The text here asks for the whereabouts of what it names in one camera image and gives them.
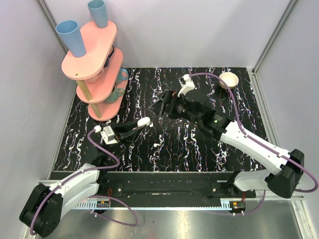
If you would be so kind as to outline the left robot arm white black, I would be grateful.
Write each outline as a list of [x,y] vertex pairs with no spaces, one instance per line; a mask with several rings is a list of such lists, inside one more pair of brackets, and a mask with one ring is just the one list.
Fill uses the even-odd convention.
[[93,133],[100,133],[106,145],[134,142],[150,123],[150,118],[144,117],[105,127],[97,125],[90,130],[87,134],[89,142],[111,157],[114,164],[103,166],[98,163],[85,163],[79,170],[56,183],[49,186],[39,183],[35,186],[19,215],[19,220],[29,227],[30,235],[43,238],[49,236],[60,220],[77,204],[94,195],[103,197],[107,193],[108,185],[98,180],[101,171],[117,168],[120,160],[96,143],[91,137]]

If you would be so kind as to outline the white earbud charging case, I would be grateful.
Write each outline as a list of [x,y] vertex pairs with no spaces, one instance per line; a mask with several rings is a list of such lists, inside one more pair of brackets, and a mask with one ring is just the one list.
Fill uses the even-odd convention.
[[148,125],[150,125],[150,123],[151,123],[151,119],[149,117],[144,117],[144,118],[141,118],[138,120],[137,126],[138,127],[141,127],[144,125],[148,126]]

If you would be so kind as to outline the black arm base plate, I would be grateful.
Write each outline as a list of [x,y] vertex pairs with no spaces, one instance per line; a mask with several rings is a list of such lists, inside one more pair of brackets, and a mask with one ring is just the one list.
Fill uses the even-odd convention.
[[232,172],[107,172],[97,194],[113,197],[111,208],[133,210],[229,210],[231,201],[255,199],[232,185]]

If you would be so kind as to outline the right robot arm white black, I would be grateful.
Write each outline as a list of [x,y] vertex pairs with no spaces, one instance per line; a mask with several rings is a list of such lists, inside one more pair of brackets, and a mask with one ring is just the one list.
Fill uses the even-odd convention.
[[208,101],[193,100],[190,95],[178,95],[166,90],[163,96],[149,107],[155,115],[170,119],[186,119],[210,138],[231,145],[260,162],[261,171],[234,173],[226,191],[238,197],[248,190],[270,190],[282,198],[290,198],[301,176],[305,155],[298,149],[288,151],[261,139],[248,130],[240,130],[238,123],[213,110]]

